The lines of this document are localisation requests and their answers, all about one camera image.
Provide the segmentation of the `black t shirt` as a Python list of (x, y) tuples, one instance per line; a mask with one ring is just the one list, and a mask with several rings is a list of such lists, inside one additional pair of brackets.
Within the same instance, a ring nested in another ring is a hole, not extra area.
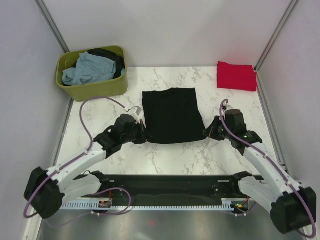
[(194, 88), (144, 91), (142, 106), (148, 142), (165, 145), (206, 139)]

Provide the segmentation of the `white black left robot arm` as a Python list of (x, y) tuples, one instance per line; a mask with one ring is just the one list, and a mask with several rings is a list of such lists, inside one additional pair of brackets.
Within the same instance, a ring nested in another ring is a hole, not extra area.
[(84, 196), (106, 196), (110, 191), (107, 179), (99, 171), (79, 178), (93, 165), (119, 152), (124, 144), (146, 143), (147, 130), (141, 119), (121, 114), (114, 123), (96, 137), (89, 146), (75, 155), (46, 170), (35, 168), (29, 177), (24, 198), (27, 207), (33, 207), (42, 219), (52, 217), (63, 204)]

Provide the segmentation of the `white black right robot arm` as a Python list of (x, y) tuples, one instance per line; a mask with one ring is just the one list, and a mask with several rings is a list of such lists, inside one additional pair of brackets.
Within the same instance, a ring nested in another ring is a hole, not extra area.
[(204, 131), (206, 137), (224, 141), (238, 150), (260, 173), (263, 185), (250, 173), (234, 174), (229, 191), (235, 197), (243, 194), (251, 197), (270, 215), (275, 228), (282, 234), (312, 227), (309, 238), (316, 235), (317, 195), (311, 187), (303, 187), (294, 180), (277, 161), (267, 154), (266, 146), (259, 135), (249, 131), (239, 109), (222, 106), (219, 115)]

